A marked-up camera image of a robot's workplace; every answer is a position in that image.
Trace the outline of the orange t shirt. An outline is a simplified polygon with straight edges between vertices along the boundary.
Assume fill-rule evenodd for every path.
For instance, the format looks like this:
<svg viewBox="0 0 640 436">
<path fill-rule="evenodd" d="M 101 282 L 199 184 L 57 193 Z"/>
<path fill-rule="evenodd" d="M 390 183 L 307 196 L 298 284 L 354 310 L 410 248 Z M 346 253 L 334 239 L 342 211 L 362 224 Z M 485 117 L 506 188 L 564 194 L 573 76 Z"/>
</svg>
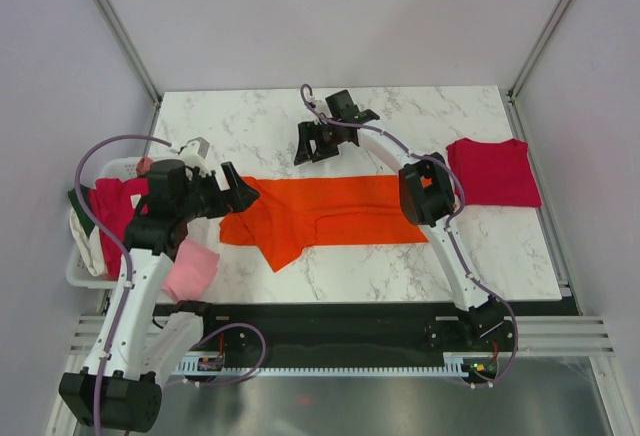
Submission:
<svg viewBox="0 0 640 436">
<path fill-rule="evenodd" d="M 260 196 L 220 222 L 219 239 L 260 250 L 277 272 L 316 246 L 426 243 L 400 207 L 395 175 L 338 178 L 256 179 Z"/>
</svg>

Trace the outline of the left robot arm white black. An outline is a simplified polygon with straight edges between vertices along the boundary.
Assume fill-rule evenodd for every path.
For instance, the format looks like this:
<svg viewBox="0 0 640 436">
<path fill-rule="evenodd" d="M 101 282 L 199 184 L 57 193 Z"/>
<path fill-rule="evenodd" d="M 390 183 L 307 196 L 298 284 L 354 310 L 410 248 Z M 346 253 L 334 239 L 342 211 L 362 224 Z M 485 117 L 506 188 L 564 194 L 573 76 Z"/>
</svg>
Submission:
<svg viewBox="0 0 640 436">
<path fill-rule="evenodd" d="M 72 414 L 96 434 L 148 432 L 182 359 L 218 341 L 218 323 L 198 303 L 172 314 L 154 340 L 147 334 L 188 224 L 244 212 L 259 198 L 232 163 L 221 168 L 227 188 L 214 173 L 182 159 L 156 161 L 140 179 L 146 188 L 132 205 L 123 236 L 115 239 L 121 266 L 101 330 L 82 368 L 64 373 L 59 384 Z"/>
</svg>

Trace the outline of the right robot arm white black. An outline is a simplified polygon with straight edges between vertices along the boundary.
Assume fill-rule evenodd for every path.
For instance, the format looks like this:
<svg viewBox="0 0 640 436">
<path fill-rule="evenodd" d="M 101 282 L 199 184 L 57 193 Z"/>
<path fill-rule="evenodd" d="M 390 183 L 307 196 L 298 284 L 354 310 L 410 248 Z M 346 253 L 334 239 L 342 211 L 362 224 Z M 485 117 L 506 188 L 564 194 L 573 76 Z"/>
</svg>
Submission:
<svg viewBox="0 0 640 436">
<path fill-rule="evenodd" d="M 432 245 L 458 310 L 458 337 L 477 350 L 502 333 L 518 343 L 517 320 L 510 304 L 481 282 L 466 250 L 455 218 L 466 200 L 459 179 L 438 152 L 420 155 L 393 135 L 370 109 L 361 109 L 347 90 L 325 99 L 328 113 L 319 110 L 310 85 L 299 94 L 315 121 L 298 125 L 299 144 L 294 164 L 319 162 L 339 154 L 338 146 L 350 142 L 377 157 L 398 178 L 400 207 Z"/>
</svg>

